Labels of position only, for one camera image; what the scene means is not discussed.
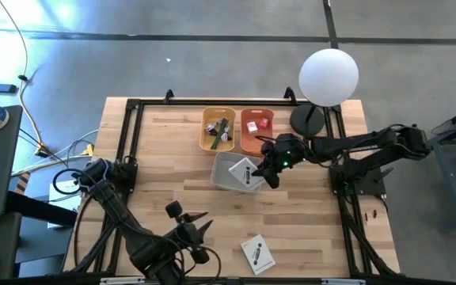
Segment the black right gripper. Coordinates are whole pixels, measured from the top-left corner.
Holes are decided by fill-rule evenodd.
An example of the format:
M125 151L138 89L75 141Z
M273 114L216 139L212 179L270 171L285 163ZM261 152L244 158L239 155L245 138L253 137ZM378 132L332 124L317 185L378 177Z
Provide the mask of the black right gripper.
M264 160L251 172L253 177L263 177L272 189L279 187L279 176L283 169L292 169L295 164L308 158L308 146L292 133L278 135L276 138L260 136L264 142L261 153Z

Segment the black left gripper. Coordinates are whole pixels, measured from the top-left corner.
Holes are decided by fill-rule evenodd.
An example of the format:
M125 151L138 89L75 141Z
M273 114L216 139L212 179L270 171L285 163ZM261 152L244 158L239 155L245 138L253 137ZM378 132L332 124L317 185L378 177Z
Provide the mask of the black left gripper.
M194 222L207 215L207 212L194 215L184 213L177 200L168 204L165 210L168 216L177 223L177 226L165 236L176 242L181 249L190 248L190 255L196 264L206 264L210 257L207 250L203 249L201 245L204 243L205 233L213 223L213 220L206 222L198 229Z

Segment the white green Acer box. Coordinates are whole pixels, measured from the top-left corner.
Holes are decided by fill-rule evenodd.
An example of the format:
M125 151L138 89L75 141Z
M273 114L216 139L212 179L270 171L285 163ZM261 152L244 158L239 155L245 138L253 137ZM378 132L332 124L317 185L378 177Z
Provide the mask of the white green Acer box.
M255 192L265 183L263 177L253 175L255 171L257 166L249 158L242 158L229 168L229 173L242 183L241 190L246 192Z
M264 238L260 234L241 243L241 249L255 276L276 264Z

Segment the orange plastic bin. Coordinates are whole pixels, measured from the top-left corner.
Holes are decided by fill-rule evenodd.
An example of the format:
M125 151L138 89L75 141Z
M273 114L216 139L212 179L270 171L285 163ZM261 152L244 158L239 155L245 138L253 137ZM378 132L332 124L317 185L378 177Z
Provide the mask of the orange plastic bin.
M267 128L260 127L261 119L268 119L269 125ZM240 144L242 150L247 154L260 156L260 150L263 142L256 138L257 135L266 137L273 136L273 118L274 112L269 108L245 108L241 111L241 138ZM258 132L250 134L247 131L246 124L249 121L254 121L257 125Z

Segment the grey plastic bin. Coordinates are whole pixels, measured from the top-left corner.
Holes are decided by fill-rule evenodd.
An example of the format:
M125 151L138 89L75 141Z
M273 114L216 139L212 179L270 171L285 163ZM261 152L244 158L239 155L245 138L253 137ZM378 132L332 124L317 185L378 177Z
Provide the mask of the grey plastic bin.
M224 190L231 190L236 192L245 193L256 193L246 192L241 190L242 183L236 180L230 173L229 168L235 163L239 162L243 158L249 158L256 166L258 166L262 160L260 158L247 156L244 154L237 154L231 152L221 152L215 156L215 162L211 172L211 182L218 188Z

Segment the yellow plastic bin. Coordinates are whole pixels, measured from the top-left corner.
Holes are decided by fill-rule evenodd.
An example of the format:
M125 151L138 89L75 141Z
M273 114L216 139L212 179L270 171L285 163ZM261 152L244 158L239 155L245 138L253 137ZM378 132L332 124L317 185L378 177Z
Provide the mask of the yellow plastic bin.
M203 110L199 144L207 152L231 151L235 148L236 112L228 107Z

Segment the white globe table lamp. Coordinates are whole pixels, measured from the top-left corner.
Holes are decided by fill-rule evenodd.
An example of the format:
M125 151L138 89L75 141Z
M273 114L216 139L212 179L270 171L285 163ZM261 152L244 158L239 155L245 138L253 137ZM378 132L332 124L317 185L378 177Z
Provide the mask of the white globe table lamp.
M319 133L325 125L322 109L349 99L358 82L358 65L348 53L335 48L313 53L299 71L299 89L309 103L291 113L293 131L302 136Z

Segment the white paper sheet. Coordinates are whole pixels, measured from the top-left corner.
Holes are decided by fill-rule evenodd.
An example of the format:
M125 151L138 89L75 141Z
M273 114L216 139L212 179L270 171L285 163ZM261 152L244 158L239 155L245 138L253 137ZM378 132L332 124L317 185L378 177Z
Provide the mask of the white paper sheet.
M73 180L57 182L56 185L65 194L57 192L53 185L50 184L48 203L77 213L82 199L78 186Z

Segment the black metal table frame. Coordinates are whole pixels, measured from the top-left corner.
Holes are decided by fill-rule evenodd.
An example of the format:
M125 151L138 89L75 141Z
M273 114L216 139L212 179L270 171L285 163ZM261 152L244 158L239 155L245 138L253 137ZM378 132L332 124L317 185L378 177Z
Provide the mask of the black metal table frame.
M191 276L251 276L241 244L261 235L275 264L267 277L345 277L348 262L340 212L326 169L304 162L280 176L277 189L257 194L216 188L215 155L200 146L203 106L151 105L126 109L123 97L107 99L95 142L96 158L113 160L122 131L138 129L138 174L128 206L142 226L165 234L175 225L166 206L178 201L208 225L207 264L188 261Z

